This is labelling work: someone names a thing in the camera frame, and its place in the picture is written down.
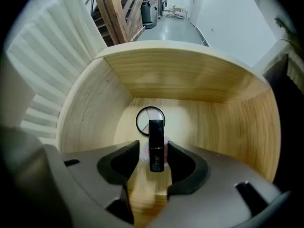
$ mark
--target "wooden enclosure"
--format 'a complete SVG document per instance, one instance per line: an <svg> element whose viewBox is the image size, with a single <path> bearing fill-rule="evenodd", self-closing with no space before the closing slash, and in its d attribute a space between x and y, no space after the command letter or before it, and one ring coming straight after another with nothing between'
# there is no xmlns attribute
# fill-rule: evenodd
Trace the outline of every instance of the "wooden enclosure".
<svg viewBox="0 0 304 228"><path fill-rule="evenodd" d="M62 153L148 140L135 125L145 106L160 108L172 141L227 154L269 181L280 154L273 92L250 68L213 49L175 41L121 44L100 52L72 86L57 125ZM140 160L128 191L135 226L166 204L170 168L149 171Z"/></svg>

